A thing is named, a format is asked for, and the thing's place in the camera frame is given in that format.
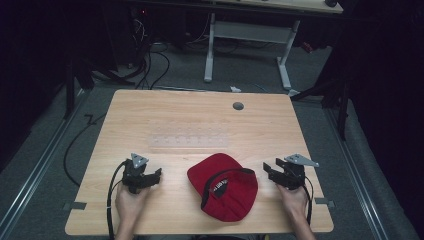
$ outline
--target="gray carpet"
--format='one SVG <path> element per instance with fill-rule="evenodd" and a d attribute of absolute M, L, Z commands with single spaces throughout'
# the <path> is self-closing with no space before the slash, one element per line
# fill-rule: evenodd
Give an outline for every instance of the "gray carpet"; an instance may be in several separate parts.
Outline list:
<path fill-rule="evenodd" d="M 165 46 L 157 45 L 154 49 L 159 51 L 165 49 Z M 229 92 L 230 86 L 235 86 L 242 92 L 287 93 L 282 88 L 274 58 L 252 57 L 237 51 L 217 53 L 214 79 L 211 83 L 204 83 L 205 51 L 205 49 L 186 48 L 183 51 L 173 47 L 167 48 L 162 53 L 169 58 L 171 65 L 156 87 L 158 89 L 172 87 Z M 293 89 L 301 91 L 313 86 L 330 51 L 331 49 L 327 48 L 308 54 L 299 48 L 292 49 L 287 68 Z M 151 56 L 152 69 L 147 78 L 150 84 L 167 67 L 165 58 L 155 53 L 152 53 Z M 125 75 L 128 71 L 130 70 L 123 68 L 119 73 Z M 84 94 L 87 98 L 81 102 L 81 107 L 51 156 L 51 165 L 22 215 L 18 218 L 16 225 L 12 228 L 9 239 L 107 238 L 106 236 L 72 237 L 66 235 L 64 228 L 69 212 L 63 210 L 63 207 L 66 203 L 74 200 L 78 189 L 64 173 L 63 157 L 74 137 L 87 126 L 89 117 L 86 115 L 91 114 L 93 118 L 97 118 L 106 113 L 113 93 L 120 88 L 124 87 L 110 82 L 97 81 L 96 87 L 91 92 Z M 3 184 L 0 185 L 2 192 L 0 216 L 6 215 L 21 187 L 42 156 L 49 140 L 62 123 L 65 99 L 65 91 L 61 91 L 52 105 L 34 124 L 31 134 L 15 158 L 1 173 L 0 181 Z M 311 157 L 321 165 L 317 169 L 317 174 L 324 195 L 334 203 L 334 206 L 330 207 L 334 230 L 330 233 L 317 234 L 318 239 L 375 239 L 349 175 L 345 152 L 337 134 L 334 133 L 334 126 L 329 121 L 328 116 L 333 110 L 322 109 L 317 97 L 307 98 L 293 104 Z M 100 120 L 96 125 L 89 127 L 69 149 L 67 165 L 69 173 L 77 182 L 82 180 L 101 125 L 102 121 Z M 346 137 L 347 141 L 343 144 L 347 146 L 355 160 L 368 193 L 375 204 L 378 216 L 383 222 L 387 238 L 418 239 L 378 168 L 351 105 L 346 125 Z M 271 239 L 294 239 L 294 237 L 291 234 L 273 234 Z"/>

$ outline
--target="metal bracket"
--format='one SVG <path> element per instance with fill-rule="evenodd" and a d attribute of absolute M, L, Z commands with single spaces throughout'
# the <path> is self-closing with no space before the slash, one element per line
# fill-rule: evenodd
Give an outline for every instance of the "metal bracket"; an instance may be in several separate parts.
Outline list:
<path fill-rule="evenodd" d="M 298 153 L 287 156 L 284 158 L 287 162 L 291 162 L 298 165 L 305 165 L 305 166 L 312 166 L 312 167 L 319 167 L 319 163 L 316 163 Z"/>
<path fill-rule="evenodd" d="M 86 206 L 87 206 L 87 203 L 72 202 L 72 203 L 65 203 L 62 209 L 65 211 L 71 211 L 72 209 L 85 210 Z"/>
<path fill-rule="evenodd" d="M 136 153 L 131 153 L 131 159 L 133 160 L 133 165 L 135 169 L 143 166 L 149 161 L 149 159 L 142 157 Z"/>

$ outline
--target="hand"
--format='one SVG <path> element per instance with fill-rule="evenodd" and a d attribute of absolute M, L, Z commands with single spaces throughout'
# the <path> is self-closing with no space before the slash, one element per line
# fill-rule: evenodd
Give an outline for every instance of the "hand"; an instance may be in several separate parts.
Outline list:
<path fill-rule="evenodd" d="M 283 201 L 283 207 L 289 216 L 290 222 L 298 240 L 314 240 L 315 236 L 306 220 L 306 205 L 308 197 L 305 190 L 299 187 L 288 190 L 277 184 Z"/>
<path fill-rule="evenodd" d="M 282 197 L 284 210 L 288 214 L 305 216 L 306 204 L 308 203 L 305 190 L 302 187 L 295 190 L 288 190 L 279 184 L 277 184 L 277 188 Z"/>
<path fill-rule="evenodd" d="M 128 191 L 128 187 L 122 183 L 118 184 L 115 205 L 121 220 L 116 234 L 117 240 L 133 238 L 134 226 L 144 208 L 149 190 L 150 188 L 144 188 L 139 194 L 132 194 Z"/>

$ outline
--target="small hole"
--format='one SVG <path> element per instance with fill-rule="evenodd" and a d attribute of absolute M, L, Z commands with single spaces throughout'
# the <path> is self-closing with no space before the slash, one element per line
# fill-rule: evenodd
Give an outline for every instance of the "small hole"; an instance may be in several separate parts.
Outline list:
<path fill-rule="evenodd" d="M 243 103 L 241 103 L 241 102 L 235 102 L 235 103 L 233 103 L 233 108 L 235 109 L 235 110 L 243 110 L 243 108 L 244 108 L 244 105 L 243 105 Z"/>

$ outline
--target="cap logo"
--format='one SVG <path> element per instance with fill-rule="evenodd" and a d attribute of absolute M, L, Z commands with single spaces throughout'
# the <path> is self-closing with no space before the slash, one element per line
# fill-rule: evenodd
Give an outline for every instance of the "cap logo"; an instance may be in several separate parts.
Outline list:
<path fill-rule="evenodd" d="M 228 184 L 228 179 L 219 181 L 213 188 L 213 193 L 215 194 L 215 196 L 221 197 L 225 193 L 225 190 L 227 189 L 227 184 Z"/>

